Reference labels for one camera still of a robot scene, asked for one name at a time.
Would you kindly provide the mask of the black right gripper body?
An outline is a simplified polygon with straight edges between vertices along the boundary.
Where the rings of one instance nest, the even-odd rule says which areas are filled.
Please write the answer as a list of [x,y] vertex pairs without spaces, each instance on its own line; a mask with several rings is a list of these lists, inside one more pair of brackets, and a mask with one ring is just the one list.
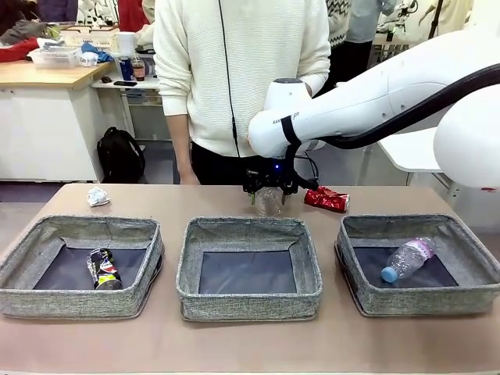
[[284,194],[298,192],[294,174],[283,166],[271,166],[263,170],[247,169],[244,179],[244,192],[255,194],[263,188],[279,188]]

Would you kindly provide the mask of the clear plastic cup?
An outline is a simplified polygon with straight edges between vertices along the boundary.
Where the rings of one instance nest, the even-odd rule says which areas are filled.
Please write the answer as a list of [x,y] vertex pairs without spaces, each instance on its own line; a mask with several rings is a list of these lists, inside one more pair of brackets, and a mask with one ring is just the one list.
[[259,192],[259,204],[254,205],[260,216],[279,216],[283,206],[278,202],[281,189],[278,187],[262,187]]

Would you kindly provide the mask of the crushed red drink can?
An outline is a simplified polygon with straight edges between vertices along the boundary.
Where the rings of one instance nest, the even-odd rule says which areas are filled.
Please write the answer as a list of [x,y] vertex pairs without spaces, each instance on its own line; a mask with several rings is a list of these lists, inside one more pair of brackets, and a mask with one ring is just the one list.
[[319,186],[316,190],[308,189],[304,197],[306,205],[335,213],[346,213],[349,202],[349,194],[339,193],[324,186]]

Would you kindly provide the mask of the clear plastic water bottle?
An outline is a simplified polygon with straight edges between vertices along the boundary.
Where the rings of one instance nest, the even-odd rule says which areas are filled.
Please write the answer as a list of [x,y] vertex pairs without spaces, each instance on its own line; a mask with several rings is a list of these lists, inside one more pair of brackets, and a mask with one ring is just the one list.
[[387,260],[381,270],[383,281],[394,282],[412,276],[435,253],[436,244],[430,237],[415,237],[400,246]]

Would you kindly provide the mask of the white paper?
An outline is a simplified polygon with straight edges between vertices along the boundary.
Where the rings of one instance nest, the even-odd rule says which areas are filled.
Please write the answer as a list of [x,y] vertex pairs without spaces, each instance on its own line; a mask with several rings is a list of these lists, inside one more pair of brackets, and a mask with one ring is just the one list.
[[105,190],[93,187],[87,192],[87,203],[90,207],[98,207],[110,203],[110,198]]

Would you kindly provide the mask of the person's right forearm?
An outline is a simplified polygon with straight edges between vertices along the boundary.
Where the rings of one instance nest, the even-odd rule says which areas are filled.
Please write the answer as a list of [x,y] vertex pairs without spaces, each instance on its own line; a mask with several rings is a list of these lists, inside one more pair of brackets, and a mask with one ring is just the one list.
[[173,143],[179,175],[194,173],[191,166],[191,139],[188,128],[188,116],[167,116],[166,122]]

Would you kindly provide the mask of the grey fabric basket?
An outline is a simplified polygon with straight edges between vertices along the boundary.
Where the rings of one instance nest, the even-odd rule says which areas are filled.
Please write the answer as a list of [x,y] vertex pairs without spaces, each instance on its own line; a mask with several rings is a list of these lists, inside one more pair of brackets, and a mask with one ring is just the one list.
[[[388,283],[381,270],[414,238],[434,255],[407,278]],[[460,220],[445,214],[351,215],[335,242],[341,271],[365,316],[486,313],[500,295],[500,262]]]
[[[87,256],[111,251],[119,290],[95,290]],[[23,319],[121,320],[145,307],[164,256],[160,225],[115,216],[46,216],[0,262],[0,313]]]
[[184,232],[176,288],[185,320],[293,321],[316,316],[323,280],[301,220],[196,217]]

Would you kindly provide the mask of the person in white sweater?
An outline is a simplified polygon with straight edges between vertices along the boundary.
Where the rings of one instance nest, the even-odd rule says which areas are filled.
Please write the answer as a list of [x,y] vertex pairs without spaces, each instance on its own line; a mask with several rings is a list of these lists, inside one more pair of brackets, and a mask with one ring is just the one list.
[[239,185],[263,164],[248,125],[274,80],[315,95],[328,77],[325,0],[156,0],[154,26],[163,112],[187,115],[200,184]]

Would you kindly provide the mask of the white table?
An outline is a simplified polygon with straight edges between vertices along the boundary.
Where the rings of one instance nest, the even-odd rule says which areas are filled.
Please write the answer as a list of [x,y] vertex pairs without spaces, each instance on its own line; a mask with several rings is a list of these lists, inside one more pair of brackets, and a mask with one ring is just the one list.
[[428,179],[436,180],[435,186],[445,191],[445,201],[455,208],[462,188],[444,175],[434,157],[434,135],[445,112],[446,110],[442,109],[407,129],[366,146],[362,150],[356,183],[365,183],[372,151],[379,147],[393,167],[406,173],[407,185],[418,179],[421,174],[425,174]]

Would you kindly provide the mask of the black backpack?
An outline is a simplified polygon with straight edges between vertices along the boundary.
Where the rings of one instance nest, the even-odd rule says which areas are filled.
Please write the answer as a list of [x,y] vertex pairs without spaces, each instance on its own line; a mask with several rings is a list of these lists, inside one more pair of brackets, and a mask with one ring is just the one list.
[[139,144],[125,130],[110,127],[97,143],[104,184],[136,184],[145,171]]

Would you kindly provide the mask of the white desk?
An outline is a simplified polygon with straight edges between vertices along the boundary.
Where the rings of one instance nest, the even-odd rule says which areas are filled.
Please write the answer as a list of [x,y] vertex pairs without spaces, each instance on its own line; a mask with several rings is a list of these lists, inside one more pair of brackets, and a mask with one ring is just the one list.
[[133,87],[115,85],[121,77],[110,74],[110,83],[96,80],[97,91],[107,124],[128,131],[139,141],[170,141],[163,115],[158,80],[147,77]]

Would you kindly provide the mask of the crushed dark Pepsi can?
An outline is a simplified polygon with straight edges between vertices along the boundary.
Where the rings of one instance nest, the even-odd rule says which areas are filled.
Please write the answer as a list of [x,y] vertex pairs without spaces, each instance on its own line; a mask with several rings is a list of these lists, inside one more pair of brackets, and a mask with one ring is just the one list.
[[95,290],[119,290],[122,280],[107,248],[96,248],[87,256],[87,268]]

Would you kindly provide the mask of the person in patterned sweater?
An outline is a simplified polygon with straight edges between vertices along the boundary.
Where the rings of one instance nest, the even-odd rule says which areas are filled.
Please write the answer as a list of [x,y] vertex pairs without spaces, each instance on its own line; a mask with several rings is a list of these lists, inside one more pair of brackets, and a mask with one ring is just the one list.
[[331,48],[341,45],[348,32],[352,0],[326,0]]

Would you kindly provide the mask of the person in light blue shirt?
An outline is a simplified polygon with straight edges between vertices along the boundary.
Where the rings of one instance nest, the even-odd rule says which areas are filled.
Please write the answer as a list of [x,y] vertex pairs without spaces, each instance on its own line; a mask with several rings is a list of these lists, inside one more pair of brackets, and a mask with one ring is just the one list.
[[346,80],[363,73],[368,65],[381,14],[390,16],[397,0],[352,0],[352,11],[345,39]]

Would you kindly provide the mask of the blue bottle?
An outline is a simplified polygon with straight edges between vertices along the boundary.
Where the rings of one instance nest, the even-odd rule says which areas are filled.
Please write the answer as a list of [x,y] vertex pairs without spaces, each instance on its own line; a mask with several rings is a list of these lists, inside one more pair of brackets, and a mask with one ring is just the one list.
[[130,57],[120,56],[117,59],[117,61],[118,61],[119,66],[120,66],[120,72],[121,72],[123,80],[125,80],[125,81],[133,80],[134,73],[133,73],[133,68],[132,68]]

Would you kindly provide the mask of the white plastic bag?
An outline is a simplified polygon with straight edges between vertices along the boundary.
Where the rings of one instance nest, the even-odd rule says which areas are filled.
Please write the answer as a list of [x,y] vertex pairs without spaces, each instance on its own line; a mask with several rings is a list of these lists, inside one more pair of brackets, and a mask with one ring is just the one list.
[[153,44],[154,24],[146,24],[135,33],[136,46],[145,48]]

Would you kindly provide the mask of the white cylindrical container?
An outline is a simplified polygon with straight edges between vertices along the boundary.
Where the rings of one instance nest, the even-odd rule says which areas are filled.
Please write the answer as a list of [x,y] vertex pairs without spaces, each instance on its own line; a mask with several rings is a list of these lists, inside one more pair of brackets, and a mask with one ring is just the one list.
[[136,35],[134,32],[120,31],[116,34],[117,53],[120,56],[131,57],[136,50]]

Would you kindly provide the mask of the blue cloth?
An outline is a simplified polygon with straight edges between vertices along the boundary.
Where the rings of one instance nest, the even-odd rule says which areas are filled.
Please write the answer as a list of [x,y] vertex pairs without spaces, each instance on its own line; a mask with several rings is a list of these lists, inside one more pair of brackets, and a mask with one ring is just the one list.
[[88,42],[84,42],[81,45],[81,52],[82,54],[84,53],[95,54],[97,56],[98,63],[107,63],[107,62],[112,62],[114,60],[114,58],[108,52],[102,51],[101,49],[96,48],[94,45]]

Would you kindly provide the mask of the person in red top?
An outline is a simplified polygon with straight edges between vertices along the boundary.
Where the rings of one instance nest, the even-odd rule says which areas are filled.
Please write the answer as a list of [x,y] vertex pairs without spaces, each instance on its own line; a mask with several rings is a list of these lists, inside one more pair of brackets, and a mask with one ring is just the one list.
[[120,31],[137,32],[149,24],[142,7],[142,0],[117,0],[117,3]]

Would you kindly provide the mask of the white box with brown rim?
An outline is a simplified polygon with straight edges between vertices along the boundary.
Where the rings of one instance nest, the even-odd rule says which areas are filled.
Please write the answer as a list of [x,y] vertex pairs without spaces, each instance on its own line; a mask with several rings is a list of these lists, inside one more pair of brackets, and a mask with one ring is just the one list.
[[114,26],[76,25],[61,29],[60,34],[69,46],[78,47],[89,43],[102,51],[114,52],[117,48],[116,35],[118,32],[119,29]]

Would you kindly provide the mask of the white counter with wooden top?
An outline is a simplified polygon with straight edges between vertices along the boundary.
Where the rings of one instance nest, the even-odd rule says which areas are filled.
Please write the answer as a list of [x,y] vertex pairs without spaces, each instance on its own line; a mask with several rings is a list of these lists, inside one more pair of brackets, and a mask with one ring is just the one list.
[[92,84],[110,69],[0,63],[0,181],[103,178],[96,146],[109,125]]

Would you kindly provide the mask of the black tripod pole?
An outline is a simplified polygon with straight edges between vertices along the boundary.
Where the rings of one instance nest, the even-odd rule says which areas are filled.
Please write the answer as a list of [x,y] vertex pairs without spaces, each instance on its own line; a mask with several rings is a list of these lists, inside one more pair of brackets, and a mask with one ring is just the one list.
[[442,9],[443,2],[444,2],[444,0],[437,0],[436,5],[432,5],[430,7],[429,13],[434,12],[434,18],[430,24],[430,31],[428,34],[428,39],[432,39],[436,34],[436,31],[438,28],[438,23],[439,23],[439,16],[441,15],[441,9]]

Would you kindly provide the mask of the white plastic crate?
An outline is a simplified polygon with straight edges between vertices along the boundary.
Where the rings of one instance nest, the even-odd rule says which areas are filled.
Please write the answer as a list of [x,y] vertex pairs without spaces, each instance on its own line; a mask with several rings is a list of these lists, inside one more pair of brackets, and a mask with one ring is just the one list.
[[37,68],[72,69],[80,62],[81,51],[72,47],[39,48],[28,53]]

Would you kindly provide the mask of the person in cream jacket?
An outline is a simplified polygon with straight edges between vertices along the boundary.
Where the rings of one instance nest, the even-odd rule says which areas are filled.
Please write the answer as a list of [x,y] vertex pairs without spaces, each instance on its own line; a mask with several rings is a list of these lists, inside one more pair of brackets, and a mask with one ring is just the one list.
[[435,36],[463,29],[470,17],[474,0],[443,0]]

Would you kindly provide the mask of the person in purple top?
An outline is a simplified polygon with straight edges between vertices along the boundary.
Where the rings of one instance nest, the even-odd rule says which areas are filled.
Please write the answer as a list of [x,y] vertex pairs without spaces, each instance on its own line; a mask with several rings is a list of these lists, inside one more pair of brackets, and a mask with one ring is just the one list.
[[37,0],[42,21],[52,23],[76,22],[78,0]]

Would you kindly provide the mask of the red cloth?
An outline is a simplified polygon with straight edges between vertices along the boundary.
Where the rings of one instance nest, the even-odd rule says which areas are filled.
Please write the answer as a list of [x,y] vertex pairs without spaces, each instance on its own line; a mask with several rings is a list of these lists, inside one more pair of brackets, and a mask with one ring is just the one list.
[[0,63],[25,60],[30,52],[38,48],[38,40],[34,37],[16,43],[8,48],[0,48]]

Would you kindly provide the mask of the dark grey cloth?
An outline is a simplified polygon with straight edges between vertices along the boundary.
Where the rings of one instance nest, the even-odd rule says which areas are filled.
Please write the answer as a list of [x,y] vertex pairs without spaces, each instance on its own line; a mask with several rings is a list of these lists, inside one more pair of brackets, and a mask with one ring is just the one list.
[[18,20],[12,27],[0,34],[0,44],[15,45],[30,38],[46,35],[47,23],[35,20]]

